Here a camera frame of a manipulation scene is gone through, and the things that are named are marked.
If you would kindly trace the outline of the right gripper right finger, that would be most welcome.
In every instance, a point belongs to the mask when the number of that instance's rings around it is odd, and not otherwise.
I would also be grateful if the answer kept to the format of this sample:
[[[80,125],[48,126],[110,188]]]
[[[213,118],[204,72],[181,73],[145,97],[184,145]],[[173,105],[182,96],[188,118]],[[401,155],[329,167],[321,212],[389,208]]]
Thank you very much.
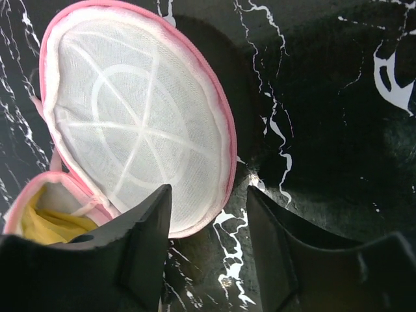
[[[330,233],[258,188],[246,209],[263,311],[414,311],[415,232]]]

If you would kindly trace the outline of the white pink mesh laundry bag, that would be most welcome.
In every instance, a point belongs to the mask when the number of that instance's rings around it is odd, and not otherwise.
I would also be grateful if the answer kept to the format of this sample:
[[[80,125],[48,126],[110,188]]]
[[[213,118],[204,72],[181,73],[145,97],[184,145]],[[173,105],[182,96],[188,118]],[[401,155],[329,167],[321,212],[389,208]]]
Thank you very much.
[[[163,184],[168,236],[203,229],[226,205],[237,136],[224,89],[197,47],[166,19],[121,1],[79,1],[48,25],[34,97],[55,149],[24,187],[3,233],[42,188],[47,209],[102,226]]]

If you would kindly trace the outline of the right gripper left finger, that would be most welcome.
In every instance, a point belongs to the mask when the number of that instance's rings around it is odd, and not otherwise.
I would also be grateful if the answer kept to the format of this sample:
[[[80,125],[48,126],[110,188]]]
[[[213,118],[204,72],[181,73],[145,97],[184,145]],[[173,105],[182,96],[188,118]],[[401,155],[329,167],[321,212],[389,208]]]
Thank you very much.
[[[2,311],[157,311],[172,188],[68,243],[1,236]]]

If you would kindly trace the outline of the yellow mesh bra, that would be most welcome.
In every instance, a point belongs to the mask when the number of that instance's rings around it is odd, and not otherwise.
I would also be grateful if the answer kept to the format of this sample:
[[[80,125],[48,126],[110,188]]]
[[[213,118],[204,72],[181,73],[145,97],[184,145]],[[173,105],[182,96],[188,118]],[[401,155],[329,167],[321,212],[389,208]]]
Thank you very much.
[[[23,210],[20,225],[24,238],[45,245],[68,243],[98,227],[89,218],[47,209],[46,204],[40,203],[45,194],[46,188],[42,187]]]

